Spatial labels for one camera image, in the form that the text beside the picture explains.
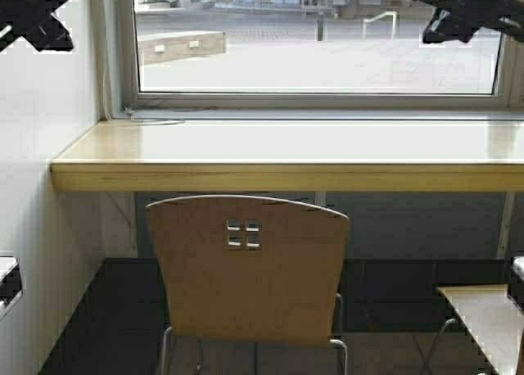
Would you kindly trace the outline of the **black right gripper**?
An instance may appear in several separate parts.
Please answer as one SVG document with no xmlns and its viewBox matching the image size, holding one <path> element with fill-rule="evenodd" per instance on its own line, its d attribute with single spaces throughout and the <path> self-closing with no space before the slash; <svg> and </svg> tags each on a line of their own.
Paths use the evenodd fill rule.
<svg viewBox="0 0 524 375">
<path fill-rule="evenodd" d="M 435 8 L 422 33 L 425 44 L 469 43 L 480 29 L 523 42 L 523 0 L 411 0 Z"/>
</svg>

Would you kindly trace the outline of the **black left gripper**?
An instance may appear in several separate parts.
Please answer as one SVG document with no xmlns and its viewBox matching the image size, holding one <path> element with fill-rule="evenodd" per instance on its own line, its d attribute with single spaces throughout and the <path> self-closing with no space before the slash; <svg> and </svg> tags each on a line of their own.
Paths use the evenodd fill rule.
<svg viewBox="0 0 524 375">
<path fill-rule="evenodd" d="M 18 38 L 38 51 L 71 51 L 69 30 L 55 11 L 69 0 L 1 0 L 1 49 Z"/>
</svg>

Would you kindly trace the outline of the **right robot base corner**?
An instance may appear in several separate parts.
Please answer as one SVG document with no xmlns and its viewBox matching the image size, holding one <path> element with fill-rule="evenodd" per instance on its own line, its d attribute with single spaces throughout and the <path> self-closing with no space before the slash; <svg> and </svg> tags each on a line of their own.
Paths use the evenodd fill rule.
<svg viewBox="0 0 524 375">
<path fill-rule="evenodd" d="M 513 259 L 508 276 L 508 297 L 523 311 L 523 257 Z"/>
</svg>

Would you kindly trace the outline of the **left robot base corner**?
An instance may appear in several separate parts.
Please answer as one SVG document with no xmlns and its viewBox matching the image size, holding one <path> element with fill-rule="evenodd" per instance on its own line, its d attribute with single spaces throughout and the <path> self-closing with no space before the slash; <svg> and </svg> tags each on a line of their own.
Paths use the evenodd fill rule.
<svg viewBox="0 0 524 375">
<path fill-rule="evenodd" d="M 14 304 L 23 296 L 20 264 L 16 257 L 1 257 L 1 319 L 4 319 Z"/>
</svg>

